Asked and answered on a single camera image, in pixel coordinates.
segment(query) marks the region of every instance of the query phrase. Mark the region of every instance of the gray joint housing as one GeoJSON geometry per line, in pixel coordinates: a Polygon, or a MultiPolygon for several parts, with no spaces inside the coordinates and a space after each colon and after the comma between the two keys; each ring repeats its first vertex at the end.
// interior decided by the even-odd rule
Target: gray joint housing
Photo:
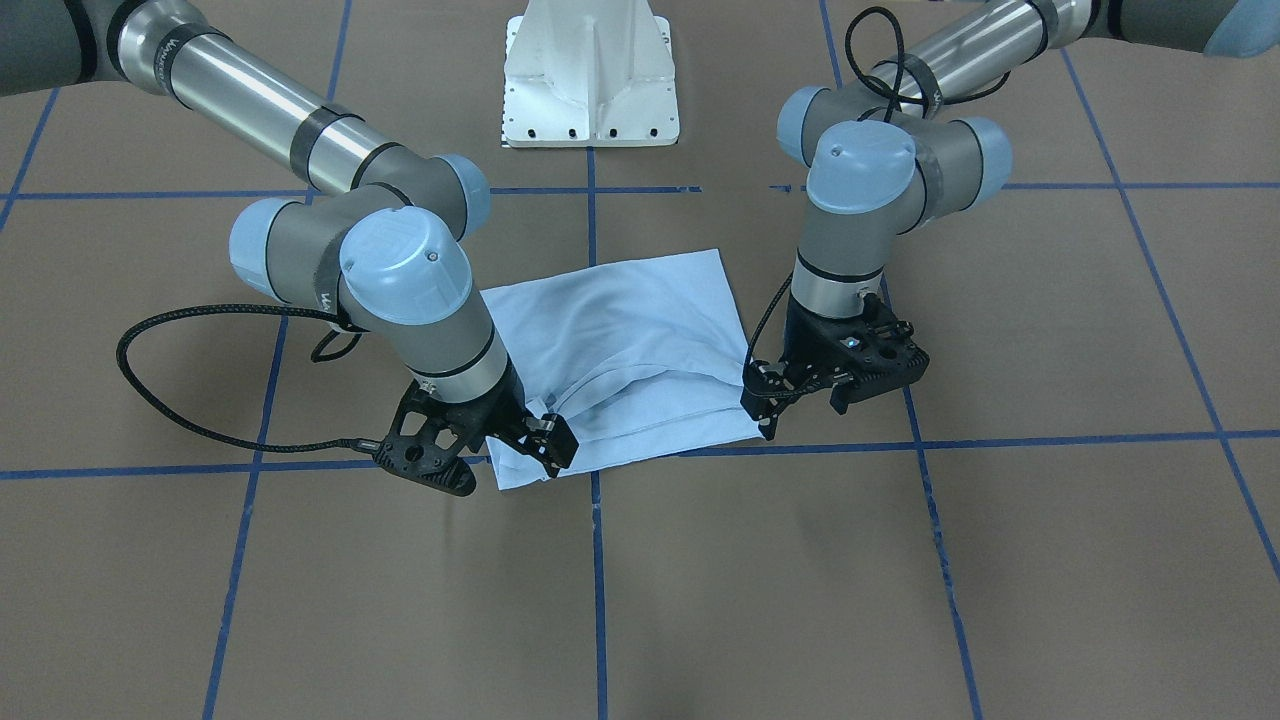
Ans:
{"type": "Polygon", "coordinates": [[[1239,0],[1102,0],[1087,37],[1203,53],[1239,0]]]}
{"type": "Polygon", "coordinates": [[[186,0],[150,0],[119,31],[120,73],[205,115],[325,195],[381,183],[430,209],[454,238],[489,214],[484,174],[457,155],[424,159],[239,47],[186,0]]]}
{"type": "MultiPolygon", "coordinates": [[[[1087,0],[983,4],[908,50],[900,94],[923,99],[925,104],[904,104],[901,111],[933,117],[948,100],[972,95],[1046,50],[1075,41],[1088,27],[1091,10],[1092,3],[1087,0]]],[[[893,85],[896,73],[896,58],[869,72],[887,86],[893,85]]],[[[806,165],[813,159],[814,143],[827,128],[869,117],[887,105],[884,97],[856,79],[836,91],[820,90],[805,88],[792,96],[778,124],[778,140],[787,154],[806,165]]]]}
{"type": "Polygon", "coordinates": [[[0,96],[90,81],[124,79],[116,44],[141,0],[0,3],[0,96]]]}
{"type": "MultiPolygon", "coordinates": [[[[269,219],[265,241],[270,292],[289,305],[338,313],[353,325],[387,337],[404,365],[436,400],[474,400],[498,383],[508,356],[479,288],[471,283],[465,256],[462,268],[470,286],[465,300],[449,314],[429,323],[380,316],[356,297],[344,274],[343,243],[353,228],[366,218],[385,219],[384,210],[402,208],[406,205],[397,192],[378,184],[312,206],[301,202],[279,206],[269,219]]],[[[380,236],[394,231],[374,228],[370,232],[380,236]]],[[[452,237],[445,240],[461,254],[452,237]]],[[[447,247],[440,247],[440,252],[447,247]]]]}
{"type": "Polygon", "coordinates": [[[1007,140],[989,120],[895,115],[837,123],[815,145],[791,295],[833,319],[863,310],[893,238],[965,210],[1009,177],[1007,140]]]}

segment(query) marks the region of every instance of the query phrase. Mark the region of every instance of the folded shirt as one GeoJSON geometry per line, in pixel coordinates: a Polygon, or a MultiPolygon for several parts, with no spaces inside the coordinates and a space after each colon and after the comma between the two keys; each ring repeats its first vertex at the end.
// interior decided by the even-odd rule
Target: folded shirt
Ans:
{"type": "MultiPolygon", "coordinates": [[[[579,439],[561,477],[759,437],[739,404],[746,338],[719,251],[627,260],[483,292],[534,415],[579,439]]],[[[498,488],[543,466],[489,439],[498,488]]]]}

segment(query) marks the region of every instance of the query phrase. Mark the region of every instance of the light blue joint cap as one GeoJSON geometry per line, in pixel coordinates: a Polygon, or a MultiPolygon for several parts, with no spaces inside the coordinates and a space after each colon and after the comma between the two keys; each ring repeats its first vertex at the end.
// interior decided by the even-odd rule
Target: light blue joint cap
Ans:
{"type": "Polygon", "coordinates": [[[809,200],[836,215],[870,213],[899,199],[915,176],[915,140],[881,120],[845,120],[818,138],[809,200]]]}
{"type": "Polygon", "coordinates": [[[462,229],[462,237],[470,236],[481,225],[489,222],[489,213],[493,208],[493,197],[489,193],[489,179],[475,163],[462,155],[436,155],[453,168],[462,183],[462,195],[467,199],[467,224],[462,229]]]}
{"type": "Polygon", "coordinates": [[[973,208],[1000,192],[1000,188],[1009,182],[1009,176],[1014,173],[1014,146],[1009,142],[1005,129],[995,120],[960,118],[957,122],[969,126],[978,137],[978,147],[982,149],[982,186],[978,187],[978,197],[969,204],[969,208],[973,208]]]}
{"type": "Polygon", "coordinates": [[[280,210],[294,202],[283,197],[268,197],[244,208],[232,225],[228,243],[232,268],[239,279],[276,302],[284,301],[271,290],[271,279],[266,272],[266,236],[280,210]]]}
{"type": "Polygon", "coordinates": [[[1240,0],[1204,46],[1206,55],[1253,58],[1280,44],[1280,3],[1240,0]]]}
{"type": "Polygon", "coordinates": [[[365,310],[398,325],[428,325],[454,314],[471,295],[471,263],[435,213],[378,210],[342,241],[338,263],[365,310]]]}
{"type": "Polygon", "coordinates": [[[778,146],[792,160],[801,165],[804,161],[804,119],[809,114],[809,105],[826,87],[809,86],[795,91],[778,113],[778,146]]]}

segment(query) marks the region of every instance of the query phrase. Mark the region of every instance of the black tape band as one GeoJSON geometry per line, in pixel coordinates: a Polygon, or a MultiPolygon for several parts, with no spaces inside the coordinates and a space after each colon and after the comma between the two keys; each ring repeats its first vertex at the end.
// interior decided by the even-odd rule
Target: black tape band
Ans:
{"type": "Polygon", "coordinates": [[[320,255],[320,263],[316,264],[316,272],[311,275],[311,288],[315,293],[316,307],[338,315],[343,320],[338,327],[347,329],[347,327],[352,327],[351,319],[346,316],[346,313],[340,313],[342,304],[338,302],[338,283],[342,279],[342,264],[338,261],[340,250],[342,237],[335,237],[325,246],[320,255]]]}
{"type": "Polygon", "coordinates": [[[369,183],[369,186],[370,187],[380,187],[380,188],[385,190],[387,192],[390,192],[401,202],[403,202],[406,208],[412,208],[413,206],[413,202],[410,201],[410,199],[408,199],[407,195],[404,195],[403,192],[401,192],[399,190],[392,187],[390,184],[388,184],[385,182],[371,182],[371,183],[369,183]]]}
{"type": "Polygon", "coordinates": [[[1041,45],[1030,58],[1024,60],[1024,63],[1030,63],[1043,55],[1048,50],[1050,40],[1057,36],[1057,6],[1053,5],[1052,0],[1027,0],[1027,4],[1041,17],[1041,45]]]}
{"type": "Polygon", "coordinates": [[[1124,36],[1124,28],[1120,27],[1120,10],[1123,8],[1124,0],[1111,0],[1107,3],[1107,32],[1111,33],[1111,37],[1128,42],[1129,38],[1124,36]]]}
{"type": "Polygon", "coordinates": [[[124,23],[128,22],[129,15],[133,10],[137,10],[140,5],[147,3],[148,0],[127,0],[122,3],[119,8],[115,9],[115,14],[111,15],[111,22],[106,24],[106,58],[111,60],[111,67],[120,77],[128,79],[124,74],[124,68],[120,67],[120,33],[124,32],[124,23]]]}
{"type": "Polygon", "coordinates": [[[865,275],[837,275],[836,273],[828,273],[827,270],[823,270],[817,265],[809,263],[808,260],[804,259],[804,255],[800,255],[799,252],[796,252],[796,259],[800,260],[800,266],[809,270],[810,273],[818,275],[824,281],[831,281],[837,283],[861,283],[870,279],[876,279],[877,277],[879,277],[882,272],[884,272],[884,268],[879,268],[878,270],[867,273],[865,275]]]}
{"type": "Polygon", "coordinates": [[[966,131],[969,131],[969,135],[973,136],[974,146],[978,149],[978,160],[979,160],[978,161],[978,167],[982,168],[982,176],[978,178],[978,191],[973,193],[973,200],[970,200],[968,205],[965,205],[964,208],[961,208],[959,210],[960,213],[964,213],[969,208],[973,208],[973,204],[978,201],[978,196],[982,195],[982,181],[987,179],[986,178],[986,174],[987,174],[987,154],[982,149],[982,138],[978,137],[978,131],[973,129],[973,126],[970,126],[969,123],[966,123],[964,120],[951,120],[951,122],[952,123],[960,123],[961,126],[965,127],[966,131]]]}
{"type": "MultiPolygon", "coordinates": [[[[275,227],[275,220],[280,219],[280,213],[283,213],[284,209],[288,208],[289,205],[298,205],[298,202],[297,201],[287,202],[287,204],[282,205],[280,209],[276,210],[274,215],[271,215],[271,222],[268,223],[268,225],[266,225],[266,234],[264,236],[264,237],[266,237],[266,242],[271,242],[271,229],[275,227]]],[[[270,268],[266,268],[266,287],[271,288],[271,297],[280,297],[280,293],[276,292],[275,286],[271,283],[271,270],[270,270],[270,268]]]]}
{"type": "Polygon", "coordinates": [[[453,375],[461,375],[462,373],[466,373],[471,368],[475,368],[476,365],[479,365],[480,361],[484,360],[484,356],[489,355],[489,348],[493,347],[493,338],[495,338],[495,337],[498,337],[498,328],[497,327],[494,327],[494,328],[492,328],[489,331],[489,341],[484,343],[484,348],[475,357],[472,357],[470,361],[467,361],[466,365],[462,365],[461,368],[457,368],[454,370],[449,370],[448,373],[424,373],[422,370],[419,370],[419,369],[413,368],[412,365],[410,365],[408,369],[412,370],[413,373],[419,374],[419,375],[422,375],[424,378],[431,378],[433,380],[438,380],[438,379],[442,379],[442,378],[452,378],[453,375]]]}
{"type": "Polygon", "coordinates": [[[915,224],[902,232],[929,224],[937,217],[938,202],[942,200],[942,164],[933,146],[922,142],[920,138],[915,138],[915,169],[924,181],[924,206],[920,208],[920,217],[915,224]]]}
{"type": "Polygon", "coordinates": [[[202,35],[216,35],[218,37],[227,37],[221,32],[206,24],[187,23],[170,29],[169,33],[165,35],[164,38],[160,41],[160,45],[156,47],[156,59],[155,59],[156,82],[160,83],[160,87],[164,88],[165,94],[169,95],[169,97],[173,97],[179,104],[182,104],[183,108],[187,108],[188,110],[191,109],[191,106],[183,102],[182,97],[178,97],[178,94],[173,91],[173,61],[178,58],[178,53],[182,51],[183,46],[186,46],[188,42],[202,35]]]}
{"type": "Polygon", "coordinates": [[[1093,31],[1093,24],[1098,22],[1098,12],[1102,9],[1102,0],[1093,0],[1089,8],[1089,24],[1084,26],[1084,36],[1093,31]]]}
{"type": "Polygon", "coordinates": [[[311,150],[320,140],[320,133],[343,118],[358,119],[358,115],[321,105],[307,115],[307,119],[302,120],[298,129],[293,132],[293,142],[289,143],[289,169],[293,170],[294,176],[311,182],[311,150]]]}
{"type": "Polygon", "coordinates": [[[403,147],[403,146],[399,142],[384,142],[378,147],[374,147],[374,150],[367,156],[365,156],[364,160],[360,161],[360,167],[356,168],[356,174],[351,177],[351,190],[356,190],[357,187],[360,187],[360,181],[365,179],[365,172],[369,170],[369,165],[372,165],[374,160],[376,160],[379,155],[390,150],[392,147],[403,147]]]}
{"type": "Polygon", "coordinates": [[[93,23],[88,20],[88,12],[84,10],[82,0],[63,0],[67,14],[72,17],[76,26],[76,38],[81,44],[81,74],[76,83],[88,82],[97,74],[97,41],[93,40],[93,23]]]}
{"type": "Polygon", "coordinates": [[[938,76],[933,74],[928,63],[910,53],[902,55],[902,68],[911,73],[915,85],[920,86],[920,97],[924,100],[924,119],[937,115],[938,110],[947,102],[946,97],[942,96],[938,76]]]}

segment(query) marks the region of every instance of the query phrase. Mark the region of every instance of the grid line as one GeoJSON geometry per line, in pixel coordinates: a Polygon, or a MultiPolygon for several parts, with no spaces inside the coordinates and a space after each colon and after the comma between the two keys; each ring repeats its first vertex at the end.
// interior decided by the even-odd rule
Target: grid line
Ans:
{"type": "Polygon", "coordinates": [[[22,155],[22,164],[18,165],[18,174],[13,178],[13,186],[9,188],[9,193],[5,195],[4,206],[0,208],[0,231],[4,231],[5,223],[9,222],[9,213],[13,213],[13,205],[18,200],[18,192],[22,190],[22,183],[27,179],[27,170],[31,169],[32,160],[36,159],[36,147],[40,145],[40,138],[45,135],[45,126],[49,124],[49,115],[54,111],[54,104],[58,102],[58,91],[60,88],[55,87],[49,91],[49,100],[45,100],[45,106],[40,111],[40,119],[36,120],[36,129],[31,132],[31,141],[27,142],[27,151],[22,155]]]}
{"type": "MultiPolygon", "coordinates": [[[[266,391],[262,393],[262,419],[257,430],[257,442],[266,442],[268,428],[271,425],[271,410],[275,406],[275,388],[280,378],[280,364],[284,359],[284,338],[288,333],[288,318],[280,318],[275,334],[275,352],[271,355],[271,369],[266,375],[266,391]]],[[[236,532],[236,551],[232,555],[230,577],[227,580],[227,596],[223,600],[223,618],[218,625],[218,642],[214,646],[214,661],[209,670],[209,685],[205,688],[205,710],[202,720],[212,720],[218,703],[218,688],[223,679],[223,662],[227,659],[227,642],[232,634],[232,618],[236,612],[236,596],[239,592],[241,569],[244,566],[244,548],[248,544],[248,528],[253,520],[253,502],[257,498],[257,480],[261,475],[262,451],[253,451],[252,470],[244,484],[244,505],[241,509],[239,528],[236,532]]]]}
{"type": "MultiPolygon", "coordinates": [[[[1280,182],[1011,182],[1001,190],[1280,190],[1280,182]]],[[[804,192],[804,184],[771,184],[778,192],[804,192]]],[[[630,187],[493,187],[492,195],[684,195],[703,192],[698,184],[630,186],[630,187]]],[[[305,188],[288,190],[137,190],[137,191],[83,191],[83,192],[18,192],[6,195],[12,202],[49,200],[187,200],[221,197],[301,197],[305,188]]]]}
{"type": "Polygon", "coordinates": [[[1222,427],[1222,419],[1217,414],[1217,407],[1213,406],[1213,398],[1208,392],[1208,386],[1204,383],[1204,377],[1201,374],[1199,364],[1196,361],[1196,355],[1192,352],[1192,346],[1187,340],[1187,333],[1183,332],[1181,320],[1178,319],[1178,311],[1174,309],[1172,299],[1169,296],[1165,281],[1160,275],[1160,268],[1156,265],[1156,258],[1152,255],[1151,246],[1147,243],[1147,236],[1142,229],[1142,223],[1138,222],[1138,213],[1134,210],[1133,202],[1129,200],[1129,191],[1120,179],[1120,170],[1116,168],[1115,158],[1111,156],[1107,141],[1102,136],[1102,126],[1098,123],[1098,118],[1093,113],[1093,106],[1089,104],[1089,97],[1084,92],[1084,85],[1080,82],[1080,76],[1075,72],[1075,64],[1071,63],[1070,54],[1068,54],[1065,47],[1059,50],[1059,53],[1062,56],[1062,61],[1066,64],[1068,74],[1071,76],[1071,83],[1075,86],[1075,94],[1079,96],[1080,104],[1084,106],[1084,114],[1088,117],[1089,126],[1093,128],[1093,135],[1098,140],[1098,147],[1101,147],[1102,156],[1107,161],[1111,177],[1115,179],[1115,188],[1120,193],[1120,200],[1124,204],[1125,213],[1129,215],[1129,223],[1133,225],[1134,236],[1138,240],[1138,247],[1142,250],[1142,256],[1147,263],[1151,279],[1156,283],[1156,291],[1160,293],[1160,301],[1164,304],[1165,313],[1169,315],[1169,323],[1174,328],[1174,334],[1178,336],[1178,343],[1183,350],[1183,356],[1187,359],[1188,368],[1190,368],[1192,378],[1196,380],[1196,388],[1201,393],[1201,400],[1204,402],[1204,410],[1208,413],[1210,420],[1213,424],[1215,436],[1222,446],[1222,454],[1226,456],[1226,464],[1231,469],[1231,475],[1235,477],[1235,484],[1240,491],[1240,497],[1244,500],[1244,506],[1249,512],[1249,518],[1253,520],[1253,528],[1257,530],[1258,539],[1262,542],[1262,548],[1266,552],[1267,560],[1271,562],[1271,571],[1275,574],[1276,579],[1280,580],[1280,559],[1276,557],[1276,550],[1271,543],[1271,536],[1267,533],[1266,524],[1262,521],[1262,514],[1258,511],[1257,502],[1253,500],[1253,493],[1249,491],[1249,483],[1244,478],[1244,473],[1240,470],[1240,464],[1235,457],[1235,451],[1231,448],[1230,438],[1222,427]]]}
{"type": "MultiPolygon", "coordinates": [[[[844,77],[840,68],[840,60],[836,56],[836,40],[831,32],[831,14],[827,9],[827,0],[818,0],[818,5],[822,10],[822,26],[827,33],[827,51],[831,55],[831,69],[835,74],[836,87],[844,87],[844,77]]],[[[891,307],[893,301],[890,297],[888,279],[881,275],[881,290],[884,293],[884,305],[891,307]]],[[[960,667],[964,673],[965,689],[969,694],[969,708],[973,712],[974,720],[982,720],[982,700],[978,693],[978,680],[973,670],[973,659],[969,656],[969,639],[964,629],[964,619],[960,615],[960,605],[956,600],[955,583],[951,577],[951,560],[947,555],[946,542],[942,533],[942,516],[938,512],[937,501],[933,497],[933,478],[929,474],[929,461],[924,447],[924,441],[920,436],[920,423],[915,413],[915,401],[911,397],[911,388],[902,388],[902,400],[906,405],[906,418],[911,425],[911,446],[915,451],[916,464],[920,471],[920,484],[924,491],[924,501],[929,512],[929,525],[933,533],[933,547],[938,555],[938,566],[942,574],[942,585],[947,598],[947,609],[951,612],[951,628],[956,638],[956,650],[960,653],[960,667]]]]}
{"type": "MultiPolygon", "coordinates": [[[[595,147],[586,149],[586,264],[596,263],[595,147]]],[[[604,606],[604,520],[602,516],[600,471],[591,473],[591,565],[595,573],[595,712],[609,719],[609,660],[605,642],[604,606]]]]}
{"type": "MultiPolygon", "coordinates": [[[[329,73],[329,87],[325,100],[332,102],[338,90],[338,78],[342,73],[342,58],[347,44],[347,27],[351,23],[352,0],[343,0],[342,19],[338,23],[338,38],[335,42],[333,64],[329,73]]],[[[307,187],[306,204],[315,200],[315,190],[307,187]]],[[[271,370],[268,374],[266,391],[262,393],[262,424],[259,429],[257,442],[265,443],[271,427],[271,410],[275,404],[275,391],[280,377],[280,366],[284,361],[284,342],[289,332],[288,316],[280,318],[279,331],[275,337],[275,350],[271,355],[271,370]]],[[[209,671],[209,687],[205,692],[205,710],[202,720],[212,720],[214,708],[218,703],[218,691],[221,683],[223,661],[227,656],[227,643],[230,638],[232,620],[236,612],[236,597],[239,591],[239,577],[244,564],[244,551],[248,544],[250,524],[253,520],[253,503],[257,498],[257,483],[261,475],[262,451],[253,452],[253,471],[248,475],[244,488],[244,506],[241,512],[239,530],[236,536],[236,552],[232,557],[230,577],[227,582],[227,600],[223,605],[223,619],[218,632],[218,644],[214,650],[214,660],[209,671]]]]}
{"type": "MultiPolygon", "coordinates": [[[[1228,439],[1280,439],[1280,429],[1226,430],[1228,439]]],[[[1178,442],[1217,442],[1216,432],[1188,433],[1135,433],[1112,436],[1057,436],[1020,438],[972,438],[972,439],[925,439],[924,450],[992,450],[1016,447],[1076,447],[1106,445],[1155,445],[1178,442]]],[[[755,445],[755,446],[717,446],[687,450],[667,457],[750,457],[759,455],[860,455],[874,452],[910,452],[915,450],[913,441],[864,442],[836,445],[755,445]]],[[[462,459],[471,465],[489,462],[488,455],[474,455],[462,459]]],[[[378,465],[372,460],[289,460],[259,465],[252,462],[197,464],[197,465],[133,465],[116,468],[49,468],[35,470],[0,470],[0,482],[18,480],[64,480],[93,478],[147,478],[164,475],[218,475],[248,473],[257,469],[261,473],[300,473],[308,470],[372,470],[378,465]]]]}

